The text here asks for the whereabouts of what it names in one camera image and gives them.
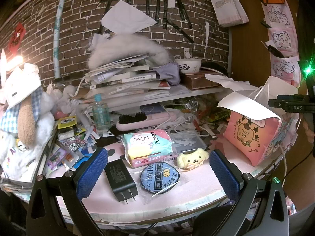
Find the round blue badge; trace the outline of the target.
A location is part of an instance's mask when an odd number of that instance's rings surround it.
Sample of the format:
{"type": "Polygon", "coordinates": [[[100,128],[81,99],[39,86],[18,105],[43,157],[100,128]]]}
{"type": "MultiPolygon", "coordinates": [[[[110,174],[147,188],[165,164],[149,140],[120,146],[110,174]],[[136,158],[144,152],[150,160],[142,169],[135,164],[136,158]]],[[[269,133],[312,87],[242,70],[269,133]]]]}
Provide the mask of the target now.
{"type": "Polygon", "coordinates": [[[157,198],[181,185],[181,174],[166,162],[154,162],[141,168],[138,175],[138,190],[144,198],[157,198]]]}

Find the blue plastic tag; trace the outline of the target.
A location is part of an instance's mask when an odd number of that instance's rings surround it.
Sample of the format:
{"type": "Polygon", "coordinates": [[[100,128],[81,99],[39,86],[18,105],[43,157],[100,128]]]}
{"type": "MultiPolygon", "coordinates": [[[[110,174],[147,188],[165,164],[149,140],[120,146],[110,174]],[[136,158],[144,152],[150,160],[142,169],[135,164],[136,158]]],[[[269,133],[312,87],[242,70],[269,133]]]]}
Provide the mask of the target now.
{"type": "Polygon", "coordinates": [[[80,158],[75,164],[74,164],[74,168],[78,169],[78,167],[83,163],[89,160],[89,158],[92,156],[92,153],[87,153],[85,154],[82,158],[80,158]]]}

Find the pink cartoon paper bag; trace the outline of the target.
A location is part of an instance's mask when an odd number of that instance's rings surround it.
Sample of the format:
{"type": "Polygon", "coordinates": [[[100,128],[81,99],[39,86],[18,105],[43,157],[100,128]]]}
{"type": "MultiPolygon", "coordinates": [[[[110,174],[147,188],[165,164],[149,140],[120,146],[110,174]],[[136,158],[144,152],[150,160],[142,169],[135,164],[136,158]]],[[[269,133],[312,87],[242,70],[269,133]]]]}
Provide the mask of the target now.
{"type": "Polygon", "coordinates": [[[294,145],[298,119],[297,113],[285,113],[279,119],[253,120],[232,111],[224,137],[256,166],[276,151],[287,151],[294,145]]]}

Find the clear plastic card case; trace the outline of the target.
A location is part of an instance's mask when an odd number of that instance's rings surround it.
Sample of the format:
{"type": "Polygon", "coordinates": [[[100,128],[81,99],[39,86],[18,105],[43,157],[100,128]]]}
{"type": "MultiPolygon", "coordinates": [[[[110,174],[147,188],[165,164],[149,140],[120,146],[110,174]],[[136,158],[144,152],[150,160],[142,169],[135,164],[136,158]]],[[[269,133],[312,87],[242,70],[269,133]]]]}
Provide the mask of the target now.
{"type": "Polygon", "coordinates": [[[170,138],[172,140],[172,149],[177,154],[193,152],[199,148],[205,150],[207,147],[195,130],[171,133],[170,138]]]}

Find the pink cartoon hanging organizer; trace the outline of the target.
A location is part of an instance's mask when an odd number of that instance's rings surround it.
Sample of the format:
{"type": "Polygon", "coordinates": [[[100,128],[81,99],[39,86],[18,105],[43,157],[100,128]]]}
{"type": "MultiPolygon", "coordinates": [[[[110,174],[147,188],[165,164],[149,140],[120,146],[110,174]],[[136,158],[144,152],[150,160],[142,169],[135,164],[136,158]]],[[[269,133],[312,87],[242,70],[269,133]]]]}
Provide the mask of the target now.
{"type": "Polygon", "coordinates": [[[268,28],[266,46],[275,48],[281,55],[270,54],[271,75],[299,87],[298,39],[293,17],[287,3],[262,5],[268,28]]]}

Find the yellow snack sachet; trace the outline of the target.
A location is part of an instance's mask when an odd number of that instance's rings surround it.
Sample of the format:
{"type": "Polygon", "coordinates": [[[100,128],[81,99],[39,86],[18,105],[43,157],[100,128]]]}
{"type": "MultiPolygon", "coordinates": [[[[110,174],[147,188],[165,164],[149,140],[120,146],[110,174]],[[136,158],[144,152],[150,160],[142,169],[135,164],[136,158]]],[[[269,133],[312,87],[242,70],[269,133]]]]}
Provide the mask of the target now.
{"type": "Polygon", "coordinates": [[[76,116],[64,117],[58,120],[57,128],[64,129],[64,128],[75,126],[76,124],[77,124],[76,116]]]}

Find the pastel tissue pack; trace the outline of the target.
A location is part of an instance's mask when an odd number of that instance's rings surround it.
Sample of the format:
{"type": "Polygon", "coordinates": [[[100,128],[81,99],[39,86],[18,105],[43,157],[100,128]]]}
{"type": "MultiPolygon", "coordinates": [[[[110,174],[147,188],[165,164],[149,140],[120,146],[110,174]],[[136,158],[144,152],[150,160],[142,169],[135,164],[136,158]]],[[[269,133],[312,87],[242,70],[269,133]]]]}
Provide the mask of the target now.
{"type": "Polygon", "coordinates": [[[124,134],[125,159],[132,168],[161,161],[172,155],[172,141],[162,129],[124,134]]]}

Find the pink hairbrush black bristles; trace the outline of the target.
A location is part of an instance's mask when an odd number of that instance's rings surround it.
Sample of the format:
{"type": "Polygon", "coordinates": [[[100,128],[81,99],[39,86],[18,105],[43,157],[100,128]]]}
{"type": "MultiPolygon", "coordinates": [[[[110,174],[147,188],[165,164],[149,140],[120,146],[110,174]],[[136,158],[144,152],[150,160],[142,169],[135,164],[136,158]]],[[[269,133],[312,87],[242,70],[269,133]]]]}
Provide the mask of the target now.
{"type": "Polygon", "coordinates": [[[123,114],[119,117],[116,128],[119,131],[127,132],[134,129],[157,126],[165,122],[174,122],[176,119],[177,115],[172,111],[153,114],[145,114],[144,112],[138,112],[135,115],[123,114]]]}

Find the white shelf board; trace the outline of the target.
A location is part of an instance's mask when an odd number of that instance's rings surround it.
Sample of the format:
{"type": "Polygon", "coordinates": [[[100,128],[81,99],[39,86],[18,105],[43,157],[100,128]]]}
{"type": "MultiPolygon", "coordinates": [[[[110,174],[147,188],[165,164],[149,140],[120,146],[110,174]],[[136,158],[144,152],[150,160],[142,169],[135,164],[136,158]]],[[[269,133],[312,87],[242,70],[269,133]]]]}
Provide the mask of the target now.
{"type": "Polygon", "coordinates": [[[122,96],[106,101],[110,111],[123,110],[128,108],[139,107],[141,105],[159,103],[181,98],[189,98],[204,94],[218,93],[223,91],[221,86],[215,86],[205,89],[190,90],[182,85],[173,86],[170,89],[160,91],[149,91],[142,94],[131,96],[122,96]]]}

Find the brown wooden box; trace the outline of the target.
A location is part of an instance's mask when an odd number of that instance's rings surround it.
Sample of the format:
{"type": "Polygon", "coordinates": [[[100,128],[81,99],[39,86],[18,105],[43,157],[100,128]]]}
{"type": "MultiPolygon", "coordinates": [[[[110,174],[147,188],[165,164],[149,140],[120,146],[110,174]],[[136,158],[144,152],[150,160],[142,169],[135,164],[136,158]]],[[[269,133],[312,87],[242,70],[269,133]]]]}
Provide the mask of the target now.
{"type": "Polygon", "coordinates": [[[191,75],[180,74],[181,84],[192,91],[219,86],[218,83],[207,80],[205,74],[222,75],[214,71],[200,71],[196,74],[191,75]]]}

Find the white panda bowl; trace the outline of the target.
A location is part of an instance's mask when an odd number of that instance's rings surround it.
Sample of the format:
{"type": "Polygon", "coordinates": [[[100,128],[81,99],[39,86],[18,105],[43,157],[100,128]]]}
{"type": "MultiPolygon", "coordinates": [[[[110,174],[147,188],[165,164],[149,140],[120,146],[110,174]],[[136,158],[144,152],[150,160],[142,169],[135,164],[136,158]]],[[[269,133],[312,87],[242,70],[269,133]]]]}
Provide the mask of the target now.
{"type": "Polygon", "coordinates": [[[201,59],[176,59],[176,63],[179,65],[179,71],[185,75],[197,74],[200,71],[201,59]]]}

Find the stack of books and papers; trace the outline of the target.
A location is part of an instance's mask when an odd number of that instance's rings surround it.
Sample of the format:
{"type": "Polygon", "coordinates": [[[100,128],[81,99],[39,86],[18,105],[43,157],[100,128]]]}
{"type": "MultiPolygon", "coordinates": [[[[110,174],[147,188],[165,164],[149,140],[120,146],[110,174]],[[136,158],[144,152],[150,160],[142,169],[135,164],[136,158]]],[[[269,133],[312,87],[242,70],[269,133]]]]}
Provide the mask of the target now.
{"type": "Polygon", "coordinates": [[[126,89],[159,80],[157,73],[153,71],[157,67],[148,57],[137,55],[102,65],[86,73],[81,83],[87,83],[89,91],[109,87],[110,90],[105,94],[112,97],[126,89]]]}

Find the purple grey cloth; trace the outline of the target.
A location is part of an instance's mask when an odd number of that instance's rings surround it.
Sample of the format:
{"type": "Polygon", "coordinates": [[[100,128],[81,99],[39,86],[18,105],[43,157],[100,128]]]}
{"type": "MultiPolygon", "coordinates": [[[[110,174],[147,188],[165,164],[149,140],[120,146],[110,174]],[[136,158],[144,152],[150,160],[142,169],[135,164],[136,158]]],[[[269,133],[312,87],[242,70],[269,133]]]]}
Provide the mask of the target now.
{"type": "Polygon", "coordinates": [[[176,86],[180,83],[179,65],[176,62],[170,62],[163,66],[154,68],[159,80],[166,80],[170,85],[176,86]]]}

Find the red paper wall decoration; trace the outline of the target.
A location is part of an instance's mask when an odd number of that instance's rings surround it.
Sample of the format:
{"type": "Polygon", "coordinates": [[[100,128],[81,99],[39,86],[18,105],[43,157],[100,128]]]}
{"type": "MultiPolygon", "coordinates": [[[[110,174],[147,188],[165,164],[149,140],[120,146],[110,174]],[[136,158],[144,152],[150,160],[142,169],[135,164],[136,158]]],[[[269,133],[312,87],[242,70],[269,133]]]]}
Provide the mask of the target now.
{"type": "Polygon", "coordinates": [[[23,40],[23,37],[26,33],[26,29],[22,25],[21,22],[19,22],[11,35],[11,38],[8,43],[8,49],[13,55],[17,54],[18,48],[23,40]]]}

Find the white paper sheet on wall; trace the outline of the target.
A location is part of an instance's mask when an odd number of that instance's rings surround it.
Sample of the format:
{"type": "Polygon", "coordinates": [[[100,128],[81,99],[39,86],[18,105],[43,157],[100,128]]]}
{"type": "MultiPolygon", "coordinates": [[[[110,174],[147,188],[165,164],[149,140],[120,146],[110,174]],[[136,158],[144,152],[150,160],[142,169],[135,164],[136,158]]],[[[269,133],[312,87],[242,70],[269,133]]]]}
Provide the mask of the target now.
{"type": "Polygon", "coordinates": [[[102,18],[101,25],[115,34],[134,34],[157,22],[130,4],[117,2],[102,18]]]}

